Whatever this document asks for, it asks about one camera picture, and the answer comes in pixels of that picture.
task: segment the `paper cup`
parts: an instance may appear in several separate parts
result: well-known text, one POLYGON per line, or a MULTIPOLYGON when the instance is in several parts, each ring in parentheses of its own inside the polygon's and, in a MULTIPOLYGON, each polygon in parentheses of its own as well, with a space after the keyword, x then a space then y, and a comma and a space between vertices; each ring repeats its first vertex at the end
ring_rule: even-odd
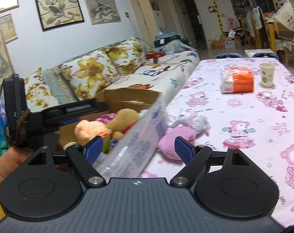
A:
POLYGON ((275 65, 270 63, 261 63, 261 84, 264 87, 270 88, 273 86, 273 78, 275 76, 275 65))

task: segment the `blue chair cushion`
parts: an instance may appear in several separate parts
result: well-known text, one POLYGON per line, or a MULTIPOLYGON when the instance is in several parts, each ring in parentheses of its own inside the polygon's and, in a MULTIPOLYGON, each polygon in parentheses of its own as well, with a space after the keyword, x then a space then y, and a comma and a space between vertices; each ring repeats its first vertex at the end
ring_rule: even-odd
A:
POLYGON ((279 56, 273 52, 257 52, 253 55, 253 58, 263 58, 265 56, 268 56, 268 58, 275 58, 279 60, 279 56))
POLYGON ((226 59, 226 58, 243 58, 239 53, 222 53, 218 54, 215 59, 226 59))

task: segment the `orange package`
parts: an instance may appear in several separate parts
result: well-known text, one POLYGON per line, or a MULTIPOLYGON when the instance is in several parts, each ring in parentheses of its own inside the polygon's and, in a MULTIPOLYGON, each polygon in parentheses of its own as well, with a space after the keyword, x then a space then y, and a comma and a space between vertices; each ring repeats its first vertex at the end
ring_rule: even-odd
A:
POLYGON ((250 69, 230 67, 221 73, 223 93, 253 92, 254 77, 250 69))

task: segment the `table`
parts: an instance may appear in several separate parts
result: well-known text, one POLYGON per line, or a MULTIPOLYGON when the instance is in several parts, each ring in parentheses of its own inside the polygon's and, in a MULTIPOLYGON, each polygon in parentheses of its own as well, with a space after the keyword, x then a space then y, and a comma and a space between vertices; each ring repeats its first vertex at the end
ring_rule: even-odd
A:
MULTIPOLYGON (((289 226, 294 223, 294 76, 274 58, 231 58, 203 60, 196 67, 186 85, 168 105, 169 117, 174 120, 185 111, 206 116, 210 135, 203 135, 193 144, 205 144, 213 150, 226 151, 236 143, 280 189, 280 200, 273 217, 289 226), (261 86, 260 63, 276 65, 275 86, 261 86), (220 72, 229 67, 249 68, 255 78, 254 92, 223 94, 220 72), (239 139, 230 130, 239 130, 239 139)), ((184 164, 171 161, 157 152, 143 177, 166 177, 168 181, 184 164)))
POLYGON ((264 20, 268 27, 270 48, 272 49, 274 53, 277 53, 275 20, 272 17, 265 17, 264 20))

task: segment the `metal screw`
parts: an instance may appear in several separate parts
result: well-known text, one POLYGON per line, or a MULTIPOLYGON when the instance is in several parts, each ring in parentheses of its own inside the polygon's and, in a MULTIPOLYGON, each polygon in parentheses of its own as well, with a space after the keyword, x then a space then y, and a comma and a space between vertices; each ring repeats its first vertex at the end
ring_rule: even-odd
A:
POLYGON ((177 185, 184 185, 188 182, 188 180, 185 177, 175 177, 173 182, 177 185))
POLYGON ((93 176, 93 177, 90 177, 88 181, 93 185, 98 185, 98 184, 101 184, 104 180, 102 177, 93 176))

